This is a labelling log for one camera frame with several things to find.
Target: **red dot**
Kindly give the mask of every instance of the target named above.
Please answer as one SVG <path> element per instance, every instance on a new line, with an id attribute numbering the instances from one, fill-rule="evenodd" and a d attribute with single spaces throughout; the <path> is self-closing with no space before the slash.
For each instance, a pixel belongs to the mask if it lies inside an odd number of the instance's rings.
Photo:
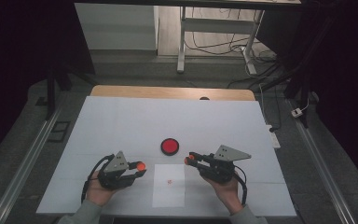
<path id="1" fill-rule="evenodd" d="M 171 156 L 179 149 L 179 143 L 173 138 L 167 138 L 161 143 L 162 152 Z"/>

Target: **dark background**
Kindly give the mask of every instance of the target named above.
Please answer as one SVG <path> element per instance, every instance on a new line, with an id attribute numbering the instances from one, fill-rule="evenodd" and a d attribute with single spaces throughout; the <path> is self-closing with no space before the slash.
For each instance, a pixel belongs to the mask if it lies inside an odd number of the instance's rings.
<path id="1" fill-rule="evenodd" d="M 288 69 L 298 63 L 323 20 L 323 13 L 314 15 L 292 14 L 294 25 L 284 33 L 285 29 L 275 29 L 278 34 L 272 35 L 275 40 L 282 36 L 293 40 L 277 50 L 278 58 L 287 59 Z M 264 22 L 263 26 L 271 29 L 288 23 L 275 21 L 269 26 Z M 72 2 L 0 1 L 0 142 L 26 103 L 28 88 L 46 79 L 48 70 L 62 62 L 93 73 Z M 358 167 L 358 1 L 347 1 L 337 12 L 309 71 L 310 88 L 320 98 L 317 112 L 321 120 Z"/>
<path id="2" fill-rule="evenodd" d="M 74 4 L 0 0 L 0 143 L 27 102 L 29 87 L 62 63 L 93 73 Z"/>
<path id="3" fill-rule="evenodd" d="M 328 5 L 334 1 L 321 0 Z M 257 38 L 277 53 L 287 70 L 296 67 L 326 16 L 335 18 L 303 73 L 319 96 L 317 113 L 358 168 L 358 1 L 344 0 L 333 10 L 285 13 L 267 11 Z"/>

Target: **table leg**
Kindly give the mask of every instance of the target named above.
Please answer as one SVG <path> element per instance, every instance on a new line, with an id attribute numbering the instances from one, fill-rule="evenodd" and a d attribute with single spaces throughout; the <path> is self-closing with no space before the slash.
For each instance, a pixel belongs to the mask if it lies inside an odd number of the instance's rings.
<path id="1" fill-rule="evenodd" d="M 246 44 L 246 48 L 244 48 L 244 47 L 241 48 L 242 49 L 242 55 L 243 55 L 243 58 L 246 61 L 246 66 L 248 67 L 248 71 L 249 71 L 250 75 L 257 74 L 257 72 L 255 71 L 255 66 L 254 66 L 254 64 L 252 62 L 252 58 L 250 56 L 250 52 L 251 52 L 251 49 L 252 49 L 252 45 L 253 45 L 253 43 L 255 41 L 255 35 L 257 34 L 257 30 L 258 30 L 258 27 L 260 25 L 263 13 L 264 13 L 264 10 L 258 10 L 256 12 L 254 27 L 253 27 L 253 30 L 252 30 L 250 36 L 249 36 L 248 43 Z"/>
<path id="2" fill-rule="evenodd" d="M 180 20 L 180 42 L 178 55 L 178 73 L 185 72 L 185 22 L 186 22 L 186 7 L 182 7 L 182 16 Z"/>

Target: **cable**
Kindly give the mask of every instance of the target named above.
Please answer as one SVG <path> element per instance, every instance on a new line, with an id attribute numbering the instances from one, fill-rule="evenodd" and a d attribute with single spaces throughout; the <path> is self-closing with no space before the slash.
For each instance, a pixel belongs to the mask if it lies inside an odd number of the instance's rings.
<path id="1" fill-rule="evenodd" d="M 207 49 L 207 48 L 219 47 L 219 46 L 223 46 L 223 45 L 227 45 L 227 44 L 230 44 L 230 43 L 231 43 L 231 41 L 228 41 L 228 42 L 225 42 L 225 43 L 222 43 L 222 44 L 215 44 L 215 45 L 208 45 L 208 46 L 198 46 L 198 45 L 196 44 L 195 39 L 194 39 L 194 32 L 192 32 L 192 33 L 193 33 L 193 42 L 194 42 L 194 45 L 195 45 L 197 48 L 199 48 L 199 49 Z M 234 41 L 232 41 L 232 43 L 240 42 L 240 41 L 242 41 L 242 40 L 247 40 L 247 39 L 249 39 L 249 37 L 242 38 L 242 39 L 238 39 L 238 40 L 234 40 Z"/>
<path id="2" fill-rule="evenodd" d="M 196 84 L 194 84 L 193 82 L 189 81 L 189 80 L 184 80 L 184 82 L 190 84 L 191 86 L 193 86 L 194 88 L 198 88 L 198 86 Z"/>
<path id="3" fill-rule="evenodd" d="M 310 104 L 310 98 L 307 99 L 307 105 L 304 108 L 300 109 L 300 110 L 303 111 L 303 110 L 307 109 L 309 104 Z"/>
<path id="4" fill-rule="evenodd" d="M 247 182 L 247 179 L 246 179 L 246 174 L 245 174 L 245 172 L 239 167 L 239 166 L 236 166 L 236 165 L 234 165 L 236 168 L 238 168 L 239 170 L 241 170 L 241 172 L 243 173 L 243 176 L 245 177 L 245 184 L 246 184 L 246 182 Z"/>
<path id="5" fill-rule="evenodd" d="M 257 10 L 255 10 L 255 13 L 257 12 Z M 254 14 L 254 22 L 255 22 L 255 14 Z"/>
<path id="6" fill-rule="evenodd" d="M 265 60 L 263 57 L 261 57 L 260 55 L 264 52 L 268 52 L 268 51 L 272 51 L 271 49 L 266 49 L 266 50 L 263 50 L 261 52 L 258 53 L 258 56 L 255 56 L 255 51 L 253 49 L 251 49 L 251 52 L 253 54 L 252 58 L 257 62 L 257 63 L 275 63 L 277 61 L 276 58 L 273 58 L 273 57 L 265 57 L 265 58 L 268 58 L 270 60 Z"/>
<path id="7" fill-rule="evenodd" d="M 251 57 L 252 57 L 251 60 L 255 60 L 255 62 L 258 63 L 258 61 L 256 60 L 257 57 L 255 57 L 255 53 L 254 53 L 253 49 L 251 49 L 251 52 L 252 52 L 253 55 L 254 55 L 254 57 L 251 56 Z M 264 63 L 275 63 L 275 64 L 276 64 L 277 62 L 276 62 L 276 60 L 274 60 L 274 61 L 269 61 L 269 62 L 264 62 Z M 257 75 L 257 76 L 251 75 L 247 66 L 245 66 L 245 72 L 246 72 L 246 75 L 248 75 L 249 77 L 260 77 L 260 76 L 261 76 L 261 74 L 259 74 L 259 75 Z"/>
<path id="8" fill-rule="evenodd" d="M 264 77 L 261 77 L 260 79 L 258 79 L 256 82 L 252 83 L 249 87 L 248 87 L 248 90 L 250 90 L 255 84 L 263 81 L 264 79 L 266 79 L 267 77 L 271 76 L 271 74 L 273 72 L 275 72 L 278 68 L 281 67 L 281 64 L 280 63 L 275 63 L 273 64 L 271 67 L 275 66 L 270 72 L 268 72 Z"/>
<path id="9" fill-rule="evenodd" d="M 213 54 L 213 55 L 223 55 L 223 54 L 228 54 L 228 53 L 231 53 L 234 51 L 234 49 L 232 50 L 229 50 L 229 51 L 226 51 L 226 52 L 220 52 L 220 53 L 215 53 L 215 52 L 210 52 L 208 50 L 205 50 L 205 49 L 194 49 L 194 48 L 191 48 L 185 41 L 185 45 L 186 47 L 188 47 L 189 49 L 193 49 L 193 50 L 199 50 L 199 51 L 202 51 L 202 52 L 205 52 L 205 53 L 210 53 L 210 54 Z"/>
<path id="10" fill-rule="evenodd" d="M 240 19 L 240 14 L 241 14 L 241 10 L 238 11 L 237 21 Z M 230 43 L 228 45 L 229 49 L 232 49 L 231 44 L 232 44 L 232 41 L 234 40 L 234 36 L 235 36 L 235 34 L 233 34 L 232 37 L 231 37 L 231 41 L 230 41 Z"/>
<path id="11" fill-rule="evenodd" d="M 237 175 L 237 174 L 233 174 L 234 178 L 236 178 L 238 180 L 238 182 L 240 182 L 241 186 L 242 186 L 242 201 L 241 204 L 245 205 L 246 204 L 246 196 L 248 195 L 248 189 L 246 188 L 246 183 Z"/>
<path id="12" fill-rule="evenodd" d="M 253 79 L 253 78 L 262 78 L 261 76 L 263 76 L 264 74 L 266 74 L 266 73 L 269 71 L 269 69 L 271 69 L 271 68 L 274 67 L 275 65 L 276 65 L 276 63 L 273 64 L 272 66 L 270 66 L 269 68 L 267 68 L 264 72 L 260 73 L 257 77 L 243 78 L 243 79 L 240 79 L 240 80 L 231 81 L 231 82 L 229 82 L 229 83 L 227 84 L 226 89 L 229 89 L 229 87 L 230 87 L 232 84 L 237 83 L 237 82 L 243 82 L 243 81 L 247 81 L 247 80 L 250 80 L 250 79 Z"/>

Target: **white table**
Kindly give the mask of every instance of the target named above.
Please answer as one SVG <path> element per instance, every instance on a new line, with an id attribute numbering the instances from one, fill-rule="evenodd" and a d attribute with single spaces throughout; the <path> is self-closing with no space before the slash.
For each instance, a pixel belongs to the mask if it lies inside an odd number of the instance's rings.
<path id="1" fill-rule="evenodd" d="M 179 152 L 165 156 L 165 138 Z M 71 214 L 80 206 L 83 183 L 103 156 L 122 150 L 143 161 L 145 176 L 117 193 L 103 209 L 115 217 L 227 217 L 228 211 L 194 167 L 185 166 L 185 204 L 153 207 L 155 164 L 184 164 L 189 151 L 215 153 L 220 145 L 252 155 L 234 162 L 247 174 L 247 203 L 256 216 L 293 217 L 282 171 L 256 101 L 199 101 L 89 96 L 39 204 L 39 214 Z"/>

